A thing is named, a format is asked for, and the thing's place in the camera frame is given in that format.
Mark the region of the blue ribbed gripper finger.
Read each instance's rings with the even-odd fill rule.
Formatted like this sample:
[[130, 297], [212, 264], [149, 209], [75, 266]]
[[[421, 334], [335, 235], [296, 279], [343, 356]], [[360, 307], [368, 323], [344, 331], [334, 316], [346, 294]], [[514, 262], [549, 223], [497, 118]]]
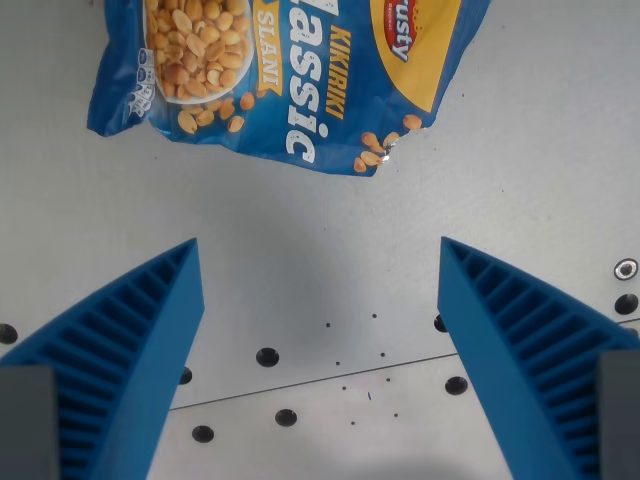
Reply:
[[639, 339], [451, 238], [438, 310], [516, 479], [639, 475]]
[[3, 366], [48, 366], [64, 479], [144, 479], [205, 310], [190, 239], [95, 291]]

